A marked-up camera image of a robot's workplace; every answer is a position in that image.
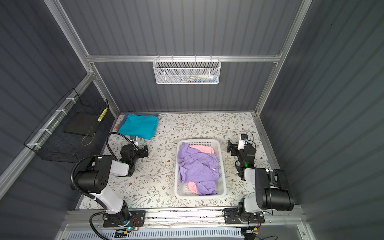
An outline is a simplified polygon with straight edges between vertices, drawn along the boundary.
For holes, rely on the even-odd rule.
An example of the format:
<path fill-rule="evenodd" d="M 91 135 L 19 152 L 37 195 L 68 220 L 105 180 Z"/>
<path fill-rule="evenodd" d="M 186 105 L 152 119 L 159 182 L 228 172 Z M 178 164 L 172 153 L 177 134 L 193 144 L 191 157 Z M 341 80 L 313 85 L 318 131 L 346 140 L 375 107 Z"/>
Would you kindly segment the white plastic laundry basket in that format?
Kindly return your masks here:
<path fill-rule="evenodd" d="M 216 181 L 217 186 L 217 194 L 216 195 L 207 195 L 207 196 L 199 196 L 197 194 L 192 193 L 186 185 L 181 185 L 178 183 L 179 175 L 178 175 L 178 160 L 176 160 L 176 171 L 175 171 L 175 196 L 178 199 L 185 199 L 185 200 L 209 200 L 209 199 L 219 199 L 223 198 L 227 194 L 227 185 L 226 185 L 226 177 L 225 177 L 225 169 L 224 169 L 224 163 L 223 163 L 223 157 L 222 157 L 222 150 L 219 141 L 214 139 L 189 139 L 189 140 L 182 140 L 178 142 L 177 145 L 177 155 L 179 148 L 182 143 L 188 143 L 191 146 L 192 145 L 204 145 L 212 147 L 215 151 L 215 154 L 219 161 L 219 169 L 220 169 L 220 179 Z"/>

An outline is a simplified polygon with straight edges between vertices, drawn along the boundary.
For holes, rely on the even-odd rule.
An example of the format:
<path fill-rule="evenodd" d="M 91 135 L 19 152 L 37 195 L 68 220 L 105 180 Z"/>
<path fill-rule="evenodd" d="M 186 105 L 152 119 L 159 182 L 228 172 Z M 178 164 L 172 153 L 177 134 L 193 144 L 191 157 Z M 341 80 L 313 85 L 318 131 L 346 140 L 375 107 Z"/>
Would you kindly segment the purple printed t shirt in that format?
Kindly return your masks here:
<path fill-rule="evenodd" d="M 215 153 L 205 154 L 191 148 L 188 143 L 182 143 L 177 160 L 179 184 L 187 186 L 188 182 L 196 183 L 199 188 L 199 196 L 218 193 L 216 181 L 220 179 L 220 166 Z"/>

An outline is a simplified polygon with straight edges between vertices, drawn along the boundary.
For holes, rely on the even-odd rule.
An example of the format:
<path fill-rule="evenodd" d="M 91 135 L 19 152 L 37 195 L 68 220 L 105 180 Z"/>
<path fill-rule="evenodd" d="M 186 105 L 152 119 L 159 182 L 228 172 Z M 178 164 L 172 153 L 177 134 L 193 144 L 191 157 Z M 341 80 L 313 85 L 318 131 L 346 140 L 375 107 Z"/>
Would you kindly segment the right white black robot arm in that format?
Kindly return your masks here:
<path fill-rule="evenodd" d="M 222 210 L 226 224 L 264 223 L 264 210 L 292 211 L 294 197 L 283 170 L 257 168 L 256 143 L 249 139 L 248 133 L 242 134 L 237 144 L 228 141 L 227 152 L 237 157 L 235 168 L 242 181 L 255 184 L 255 191 L 242 198 L 235 208 Z"/>

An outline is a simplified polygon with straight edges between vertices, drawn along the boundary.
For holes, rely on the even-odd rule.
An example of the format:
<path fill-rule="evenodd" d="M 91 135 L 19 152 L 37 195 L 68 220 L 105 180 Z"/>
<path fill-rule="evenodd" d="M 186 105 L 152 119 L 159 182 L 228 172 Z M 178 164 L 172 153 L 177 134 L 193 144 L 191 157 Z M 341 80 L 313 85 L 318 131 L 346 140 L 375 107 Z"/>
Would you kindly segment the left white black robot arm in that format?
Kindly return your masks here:
<path fill-rule="evenodd" d="M 121 147 L 118 159 L 109 144 L 112 135 L 122 137 L 128 142 Z M 106 136 L 109 155 L 90 155 L 80 159 L 72 168 L 71 188 L 98 203 L 103 211 L 104 226 L 125 227 L 137 220 L 130 213 L 126 201 L 118 197 L 109 185 L 109 176 L 130 177 L 136 170 L 136 162 L 149 156 L 148 145 L 138 146 L 137 138 L 128 138 L 119 133 Z"/>

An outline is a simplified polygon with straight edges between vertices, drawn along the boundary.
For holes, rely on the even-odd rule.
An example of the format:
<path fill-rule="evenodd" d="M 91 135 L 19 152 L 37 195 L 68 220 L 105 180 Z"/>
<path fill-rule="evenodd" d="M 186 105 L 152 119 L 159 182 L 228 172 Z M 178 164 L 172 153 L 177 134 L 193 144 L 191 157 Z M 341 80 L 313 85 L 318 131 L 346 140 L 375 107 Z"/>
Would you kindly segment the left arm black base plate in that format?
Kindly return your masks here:
<path fill-rule="evenodd" d="M 117 214 L 103 214 L 104 228 L 143 227 L 145 211 L 122 211 Z"/>

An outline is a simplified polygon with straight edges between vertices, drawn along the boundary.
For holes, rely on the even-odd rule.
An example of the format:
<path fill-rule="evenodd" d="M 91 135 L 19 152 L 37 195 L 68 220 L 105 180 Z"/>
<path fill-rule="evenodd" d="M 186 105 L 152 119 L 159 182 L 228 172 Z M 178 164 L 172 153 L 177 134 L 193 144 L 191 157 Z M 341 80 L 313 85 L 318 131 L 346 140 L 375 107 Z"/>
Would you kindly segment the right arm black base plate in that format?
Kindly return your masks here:
<path fill-rule="evenodd" d="M 221 211 L 226 225 L 235 224 L 263 224 L 265 218 L 263 212 L 248 213 L 239 212 L 237 208 L 225 208 Z"/>

